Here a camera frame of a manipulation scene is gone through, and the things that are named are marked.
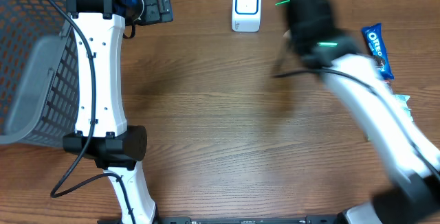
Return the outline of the blue Oreo cookie pack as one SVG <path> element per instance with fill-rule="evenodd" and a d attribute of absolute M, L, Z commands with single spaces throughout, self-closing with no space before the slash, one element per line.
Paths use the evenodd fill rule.
<path fill-rule="evenodd" d="M 382 37 L 382 24 L 377 23 L 361 29 L 364 40 L 370 49 L 371 56 L 376 60 L 376 68 L 385 80 L 394 80 L 384 39 Z"/>

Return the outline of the teal white snack packet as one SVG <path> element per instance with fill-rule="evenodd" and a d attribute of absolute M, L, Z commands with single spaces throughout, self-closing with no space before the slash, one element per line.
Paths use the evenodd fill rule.
<path fill-rule="evenodd" d="M 398 101 L 401 109 L 405 112 L 405 114 L 408 116 L 408 118 L 413 122 L 414 119 L 411 114 L 411 109 L 408 107 L 408 101 L 410 99 L 410 96 L 403 95 L 403 94 L 394 94 L 393 96 Z"/>

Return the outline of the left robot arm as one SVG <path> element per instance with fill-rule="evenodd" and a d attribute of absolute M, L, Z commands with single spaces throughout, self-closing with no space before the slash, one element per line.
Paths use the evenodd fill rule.
<path fill-rule="evenodd" d="M 171 0 L 66 0 L 78 52 L 79 103 L 66 152 L 91 159 L 115 190 L 121 223 L 158 223 L 143 171 L 146 129 L 130 125 L 122 103 L 121 48 L 126 27 L 173 20 Z"/>

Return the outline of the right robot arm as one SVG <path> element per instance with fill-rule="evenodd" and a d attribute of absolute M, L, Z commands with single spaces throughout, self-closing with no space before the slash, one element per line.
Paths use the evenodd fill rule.
<path fill-rule="evenodd" d="M 417 223 L 439 212 L 439 149 L 401 109 L 376 60 L 337 28 L 329 0 L 287 0 L 285 8 L 289 46 L 350 110 L 393 184 L 335 222 Z"/>

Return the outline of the white barcode scanner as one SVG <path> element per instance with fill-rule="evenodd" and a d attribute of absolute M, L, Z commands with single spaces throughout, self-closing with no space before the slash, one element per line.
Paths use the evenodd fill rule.
<path fill-rule="evenodd" d="M 257 32 L 261 25 L 261 0 L 232 0 L 232 30 Z"/>

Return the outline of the grey plastic mesh basket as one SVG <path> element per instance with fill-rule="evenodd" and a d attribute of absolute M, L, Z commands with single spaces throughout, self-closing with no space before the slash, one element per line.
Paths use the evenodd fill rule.
<path fill-rule="evenodd" d="M 71 25 L 47 0 L 1 0 L 1 144 L 60 147 L 77 114 Z"/>

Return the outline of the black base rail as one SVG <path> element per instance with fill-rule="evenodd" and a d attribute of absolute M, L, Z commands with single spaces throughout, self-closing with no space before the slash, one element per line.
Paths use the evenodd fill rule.
<path fill-rule="evenodd" d="M 310 215 L 296 218 L 268 219 L 191 219 L 190 217 L 158 217 L 153 224 L 334 224 L 337 216 Z"/>

